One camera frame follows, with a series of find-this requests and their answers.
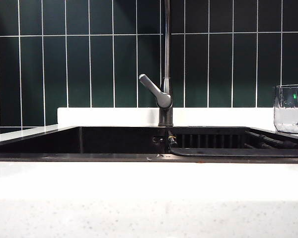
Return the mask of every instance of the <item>quartz countertop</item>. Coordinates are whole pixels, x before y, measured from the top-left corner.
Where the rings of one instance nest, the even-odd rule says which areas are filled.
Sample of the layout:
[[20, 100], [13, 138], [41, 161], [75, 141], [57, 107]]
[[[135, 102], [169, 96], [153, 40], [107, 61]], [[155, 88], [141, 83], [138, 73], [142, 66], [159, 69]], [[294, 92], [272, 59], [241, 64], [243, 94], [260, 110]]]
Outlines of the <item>quartz countertop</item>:
[[0, 162], [0, 238], [11, 234], [298, 238], [298, 164]]

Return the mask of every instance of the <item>dark green tile wall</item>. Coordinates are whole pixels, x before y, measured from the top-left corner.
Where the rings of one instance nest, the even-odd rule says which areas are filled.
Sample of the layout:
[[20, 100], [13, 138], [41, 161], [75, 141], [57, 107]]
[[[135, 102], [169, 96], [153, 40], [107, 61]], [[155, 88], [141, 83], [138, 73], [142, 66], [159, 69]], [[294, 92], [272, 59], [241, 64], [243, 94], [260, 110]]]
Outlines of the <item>dark green tile wall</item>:
[[69, 107], [90, 106], [87, 36], [67, 37]]
[[233, 106], [237, 108], [255, 107], [256, 35], [236, 34], [234, 36], [233, 67]]
[[[274, 86], [298, 83], [298, 1], [171, 7], [175, 107], [271, 107]], [[156, 107], [137, 74], [157, 84], [164, 75], [163, 8], [163, 0], [0, 0], [0, 126], [55, 124], [67, 106]]]
[[43, 126], [42, 38], [21, 39], [22, 119], [24, 126]]
[[208, 104], [208, 35], [186, 35], [186, 107]]
[[21, 126], [19, 40], [0, 38], [0, 125]]
[[57, 123], [57, 108], [67, 106], [65, 37], [44, 37], [46, 124]]
[[20, 1], [20, 32], [21, 35], [41, 35], [41, 0]]
[[115, 106], [137, 106], [136, 37], [115, 36]]
[[232, 35], [210, 36], [210, 97], [212, 108], [231, 106]]
[[113, 107], [112, 36], [91, 37], [91, 86], [93, 107]]

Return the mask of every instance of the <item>clear glass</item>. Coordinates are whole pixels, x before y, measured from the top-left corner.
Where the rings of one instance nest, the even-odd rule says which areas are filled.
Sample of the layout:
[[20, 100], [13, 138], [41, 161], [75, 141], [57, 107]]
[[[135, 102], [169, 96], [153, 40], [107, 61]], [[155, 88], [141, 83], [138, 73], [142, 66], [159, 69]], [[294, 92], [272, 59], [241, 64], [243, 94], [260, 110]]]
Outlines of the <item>clear glass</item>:
[[274, 124], [279, 132], [298, 134], [298, 85], [276, 86]]

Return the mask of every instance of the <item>sink basin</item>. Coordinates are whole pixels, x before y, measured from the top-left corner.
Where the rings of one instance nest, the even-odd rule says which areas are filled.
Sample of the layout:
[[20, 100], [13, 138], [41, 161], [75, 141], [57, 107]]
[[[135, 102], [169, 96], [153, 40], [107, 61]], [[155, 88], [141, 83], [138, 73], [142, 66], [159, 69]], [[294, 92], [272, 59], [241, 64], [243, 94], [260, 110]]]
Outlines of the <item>sink basin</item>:
[[56, 160], [75, 155], [84, 159], [106, 157], [109, 161], [128, 157], [132, 161], [136, 157], [151, 158], [146, 154], [158, 154], [159, 158], [153, 161], [190, 157], [215, 162], [218, 158], [244, 162], [292, 158], [295, 162], [298, 137], [249, 127], [70, 127], [0, 142], [0, 158], [11, 154], [18, 154], [19, 158], [29, 154], [42, 158], [53, 155]]

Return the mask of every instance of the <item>faucet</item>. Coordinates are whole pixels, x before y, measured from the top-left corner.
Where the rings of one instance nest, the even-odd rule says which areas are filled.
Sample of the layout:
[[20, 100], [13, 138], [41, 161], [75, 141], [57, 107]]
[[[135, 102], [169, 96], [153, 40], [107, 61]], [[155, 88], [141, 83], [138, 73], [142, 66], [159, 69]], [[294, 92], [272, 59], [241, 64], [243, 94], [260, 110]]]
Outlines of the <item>faucet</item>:
[[145, 75], [139, 76], [139, 81], [155, 96], [159, 106], [158, 126], [173, 126], [173, 94], [170, 80], [170, 41], [171, 41], [171, 11], [170, 0], [164, 0], [165, 16], [165, 48], [164, 48], [164, 78], [160, 89]]

